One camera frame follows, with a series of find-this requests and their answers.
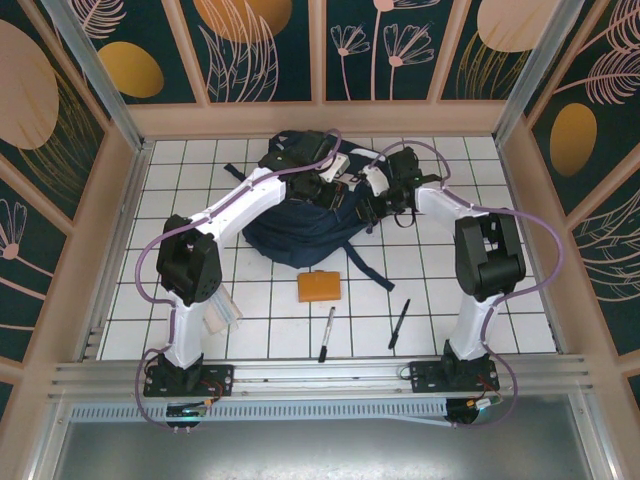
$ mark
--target line-drawn flower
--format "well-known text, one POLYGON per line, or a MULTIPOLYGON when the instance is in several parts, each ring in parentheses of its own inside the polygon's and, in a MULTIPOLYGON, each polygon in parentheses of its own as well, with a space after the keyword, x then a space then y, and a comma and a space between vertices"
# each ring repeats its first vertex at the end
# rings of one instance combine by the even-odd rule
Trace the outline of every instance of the line-drawn flower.
POLYGON ((373 55, 371 57, 371 100, 376 99, 376 54, 378 52, 378 32, 380 31, 380 18, 383 12, 392 10, 410 10, 414 8, 433 7, 440 0, 373 0, 373 6, 378 13, 376 25, 373 29, 373 55))
MULTIPOLYGON (((4 198, 0 199, 0 260, 17 260, 39 273, 53 277, 52 273, 20 257, 20 242, 22 241, 26 225, 27 207, 16 202, 13 205, 12 211, 9 208, 9 203, 4 198)), ((45 299, 45 295, 11 282, 6 278, 0 277, 0 284, 39 300, 45 299)))
POLYGON ((344 91, 347 94, 347 100, 351 100, 349 93, 349 84, 347 83, 347 71, 344 66, 344 57, 356 55, 371 50, 371 44, 366 41, 367 35, 362 30, 362 25, 354 27, 349 25, 342 30, 340 25, 331 27, 331 38, 333 44, 340 55, 340 64, 342 66, 342 81, 344 82, 344 91))
POLYGON ((387 49, 391 80, 389 82, 389 100, 393 100, 393 82, 396 68, 430 62, 434 58, 429 25, 416 27, 407 25, 398 36, 398 24, 384 27, 384 46, 387 49))

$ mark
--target black marker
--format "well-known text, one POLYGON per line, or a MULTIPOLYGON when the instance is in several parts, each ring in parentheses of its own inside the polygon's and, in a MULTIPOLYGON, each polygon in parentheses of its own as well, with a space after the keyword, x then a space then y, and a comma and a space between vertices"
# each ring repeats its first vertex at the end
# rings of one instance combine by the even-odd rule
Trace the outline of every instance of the black marker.
POLYGON ((404 307, 402 308, 402 313, 400 314, 400 318, 398 319, 396 328, 393 331, 393 335, 391 335, 391 341, 389 342, 389 350, 393 350, 393 347, 396 346, 396 342, 398 341, 398 334, 400 333, 400 327, 402 327, 404 316, 407 314, 407 309, 409 308, 409 302, 411 302, 411 299, 408 299, 404 304, 404 307))
POLYGON ((329 335, 331 334, 333 314, 335 311, 336 307, 331 307, 331 310, 329 311, 329 320, 327 320, 327 328, 324 329, 324 338, 322 339, 322 348, 320 349, 320 358, 318 358, 318 363, 324 363, 327 359, 327 344, 329 343, 329 335))

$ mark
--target metal frame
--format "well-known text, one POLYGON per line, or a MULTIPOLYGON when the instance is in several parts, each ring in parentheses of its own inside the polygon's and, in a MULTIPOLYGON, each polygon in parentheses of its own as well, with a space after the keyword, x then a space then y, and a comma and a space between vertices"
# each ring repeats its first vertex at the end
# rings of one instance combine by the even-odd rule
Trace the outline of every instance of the metal frame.
POLYGON ((580 14, 584 0, 564 0, 558 3, 551 20, 531 52, 527 63, 518 77, 507 104, 496 127, 496 143, 501 146, 509 139, 513 128, 520 120, 527 103, 553 63, 553 59, 562 47, 565 37, 580 14))
POLYGON ((62 35, 62 38, 64 38, 76 61, 82 67, 126 141, 134 150, 140 150, 142 148, 142 135, 129 114, 122 96, 116 90, 109 74, 102 66, 96 49, 85 35, 82 25, 78 22, 69 2, 64 0, 41 0, 41 3, 49 13, 53 24, 62 35))

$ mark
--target purple cable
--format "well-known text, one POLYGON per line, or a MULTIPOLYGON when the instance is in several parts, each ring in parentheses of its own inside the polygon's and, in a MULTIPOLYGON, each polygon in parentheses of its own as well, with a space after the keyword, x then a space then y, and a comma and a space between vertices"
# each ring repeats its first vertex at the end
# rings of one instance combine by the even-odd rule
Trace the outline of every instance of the purple cable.
POLYGON ((370 166, 374 167, 375 164, 378 162, 378 160, 380 160, 382 157, 385 156, 385 154, 391 150, 392 148, 395 148, 397 146, 400 145, 419 145, 421 147, 424 147, 428 150, 431 150, 433 153, 435 153, 436 158, 438 159, 438 161, 442 162, 442 164, 444 165, 444 168, 446 170, 446 175, 444 177, 442 177, 442 180, 440 181, 440 188, 442 189, 442 191, 444 192, 445 195, 447 195, 449 198, 455 200, 456 202, 464 205, 467 208, 470 208, 472 210, 475 210, 477 212, 484 212, 484 213, 506 213, 508 215, 512 215, 514 217, 520 217, 520 218, 525 218, 527 220, 531 220, 534 223, 537 223, 538 225, 540 225, 541 227, 543 227, 545 230, 547 230, 551 236, 553 237, 553 240, 556 242, 556 246, 558 249, 558 259, 556 261, 556 265, 553 269, 553 271, 551 272, 551 275, 549 275, 545 280, 543 280, 542 282, 534 285, 533 287, 529 287, 529 288, 525 288, 524 290, 519 290, 517 292, 512 292, 508 295, 504 295, 500 298, 497 298, 492 304, 491 307, 489 308, 489 311, 487 312, 487 314, 484 317, 484 320, 482 322, 482 328, 480 329, 480 342, 482 344, 482 347, 486 350, 486 352, 489 355, 492 355, 493 357, 495 357, 496 360, 498 360, 503 366, 504 368, 507 370, 507 372, 509 373, 509 376, 511 377, 511 381, 513 382, 513 400, 511 401, 511 405, 509 405, 509 409, 506 411, 506 413, 504 415, 502 415, 500 418, 498 418, 497 420, 492 420, 490 422, 487 423, 482 423, 479 425, 467 425, 467 424, 458 424, 456 422, 451 422, 451 426, 458 427, 464 427, 464 428, 481 428, 481 427, 486 427, 489 425, 497 425, 499 423, 502 423, 507 417, 509 417, 509 415, 511 415, 511 413, 513 412, 513 409, 516 406, 517 400, 518 400, 518 379, 516 378, 516 374, 513 371, 513 368, 511 368, 511 365, 509 365, 509 363, 499 354, 497 354, 496 352, 494 352, 493 350, 491 350, 491 348, 489 347, 489 345, 487 344, 487 328, 489 327, 489 322, 491 321, 491 317, 493 316, 493 312, 496 310, 496 307, 498 305, 500 305, 503 302, 506 302, 507 300, 510 300, 512 298, 515 297, 519 297, 521 295, 526 295, 528 293, 532 293, 532 292, 536 292, 539 290, 542 290, 543 288, 545 288, 547 285, 549 285, 551 282, 553 282, 556 277, 560 274, 560 270, 562 270, 562 266, 564 265, 564 247, 562 245, 562 239, 560 238, 560 235, 558 235, 558 232, 556 232, 553 227, 551 225, 549 225, 547 222, 545 222, 544 220, 542 220, 539 217, 536 217, 535 215, 531 215, 529 213, 525 213, 525 212, 519 212, 517 210, 511 210, 508 208, 489 208, 489 207, 481 207, 478 205, 474 205, 468 201, 466 201, 463 198, 460 198, 459 196, 457 196, 456 194, 454 194, 453 192, 451 192, 447 185, 446 185, 446 181, 451 178, 451 167, 449 166, 449 162, 447 162, 447 160, 445 160, 445 158, 442 156, 442 154, 436 150, 434 147, 432 147, 431 145, 424 143, 424 142, 420 142, 418 140, 404 140, 404 141, 400 141, 400 142, 395 142, 391 145, 389 145, 387 148, 385 148, 384 150, 382 150, 378 156, 371 162, 370 166))
POLYGON ((253 184, 245 186, 244 188, 238 190, 231 198, 229 198, 223 204, 221 204, 220 206, 218 206, 217 208, 212 210, 207 216, 201 218, 200 220, 198 220, 196 222, 192 222, 192 223, 190 223, 188 225, 185 225, 183 227, 178 227, 178 228, 176 228, 174 230, 170 230, 168 232, 165 232, 162 235, 154 238, 153 240, 151 240, 151 242, 149 242, 149 244, 146 247, 144 247, 144 249, 140 253, 140 256, 138 257, 138 261, 136 262, 136 267, 135 267, 135 283, 136 283, 136 289, 138 290, 138 293, 147 302, 152 303, 154 305, 170 305, 171 306, 171 313, 169 314, 169 341, 167 342, 167 345, 164 346, 161 349, 149 348, 146 352, 144 352, 142 354, 142 358, 140 359, 140 363, 138 363, 138 368, 136 370, 136 379, 135 379, 135 385, 134 385, 136 405, 138 406, 138 411, 140 412, 142 417, 147 422, 152 423, 152 424, 154 424, 156 426, 162 427, 164 429, 173 430, 174 432, 179 431, 179 429, 172 429, 168 425, 165 425, 163 423, 157 422, 154 419, 152 419, 144 411, 144 408, 142 406, 142 401, 140 400, 140 374, 142 373, 142 368, 143 368, 143 365, 144 365, 144 361, 146 360, 147 356, 150 353, 156 353, 157 355, 160 355, 161 353, 164 353, 167 350, 169 350, 169 348, 171 348, 171 344, 173 343, 174 335, 175 335, 175 321, 176 321, 175 320, 176 319, 176 304, 172 300, 169 300, 169 299, 153 298, 142 287, 142 281, 140 279, 140 275, 141 275, 141 272, 142 272, 142 264, 144 263, 145 258, 147 258, 147 255, 149 255, 149 252, 153 249, 153 247, 155 247, 158 243, 162 242, 163 240, 165 240, 165 239, 167 239, 169 237, 172 237, 174 235, 178 235, 180 233, 186 232, 186 231, 191 230, 193 228, 197 228, 200 225, 204 225, 207 222, 210 222, 217 215, 219 215, 224 210, 229 208, 229 206, 232 205, 236 200, 238 200, 242 195, 244 195, 245 193, 251 191, 254 186, 257 186, 257 185, 261 184, 262 182, 264 182, 264 181, 266 181, 266 180, 268 180, 270 178, 273 178, 273 177, 280 177, 282 175, 290 175, 292 173, 299 173, 299 172, 306 172, 307 170, 313 170, 313 169, 315 169, 317 167, 321 167, 328 160, 330 160, 332 158, 335 159, 336 155, 338 154, 338 150, 340 149, 340 145, 342 144, 342 134, 340 133, 339 130, 336 130, 336 129, 333 129, 333 128, 331 130, 328 130, 327 132, 325 132, 325 136, 329 136, 329 135, 332 135, 332 134, 335 135, 335 137, 336 137, 336 144, 329 151, 327 156, 325 158, 323 158, 322 160, 319 160, 316 163, 313 163, 311 165, 306 165, 304 167, 287 168, 285 170, 279 170, 277 172, 271 172, 271 173, 268 173, 267 175, 264 175, 264 176, 262 176, 260 178, 257 178, 253 182, 253 184))

